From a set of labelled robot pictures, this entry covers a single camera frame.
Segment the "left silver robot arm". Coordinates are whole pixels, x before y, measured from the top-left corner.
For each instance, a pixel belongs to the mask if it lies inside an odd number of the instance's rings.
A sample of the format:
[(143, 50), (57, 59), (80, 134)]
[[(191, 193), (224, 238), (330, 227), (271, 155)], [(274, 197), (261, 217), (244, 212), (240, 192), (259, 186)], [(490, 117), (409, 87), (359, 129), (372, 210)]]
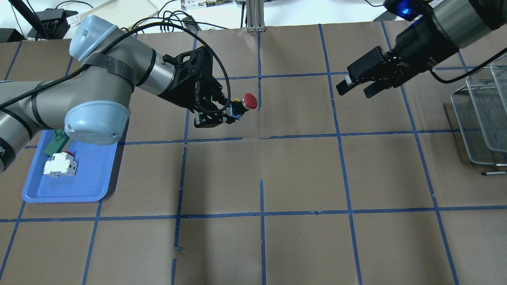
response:
[(210, 46), (179, 54), (161, 54), (134, 38), (153, 22), (125, 32), (96, 16), (78, 25), (69, 54), (78, 70), (54, 81), (1, 82), (1, 171), (42, 130), (62, 129), (85, 144), (117, 143), (129, 119), (136, 88), (194, 113), (196, 128), (232, 124), (248, 108), (213, 76), (221, 60)]

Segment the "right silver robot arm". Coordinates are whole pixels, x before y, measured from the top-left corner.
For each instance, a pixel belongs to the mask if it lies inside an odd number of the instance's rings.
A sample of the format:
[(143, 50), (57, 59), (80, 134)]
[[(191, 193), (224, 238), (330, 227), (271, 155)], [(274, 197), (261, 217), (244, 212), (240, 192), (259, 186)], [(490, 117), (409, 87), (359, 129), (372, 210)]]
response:
[(385, 0), (383, 6), (411, 25), (395, 39), (390, 51), (376, 46), (347, 67), (337, 86), (345, 95), (360, 84), (369, 99), (385, 89), (398, 88), (506, 24), (505, 0)]

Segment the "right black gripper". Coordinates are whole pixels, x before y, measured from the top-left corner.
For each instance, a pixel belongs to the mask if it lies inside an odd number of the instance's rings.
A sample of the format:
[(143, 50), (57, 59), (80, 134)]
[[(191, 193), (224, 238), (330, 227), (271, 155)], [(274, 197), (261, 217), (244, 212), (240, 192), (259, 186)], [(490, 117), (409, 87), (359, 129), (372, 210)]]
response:
[(457, 52), (458, 47), (438, 28), (436, 18), (420, 18), (396, 37), (391, 50), (376, 46), (351, 63), (347, 81), (335, 88), (344, 96), (357, 85), (372, 81), (363, 90), (371, 99), (383, 90), (400, 87)]

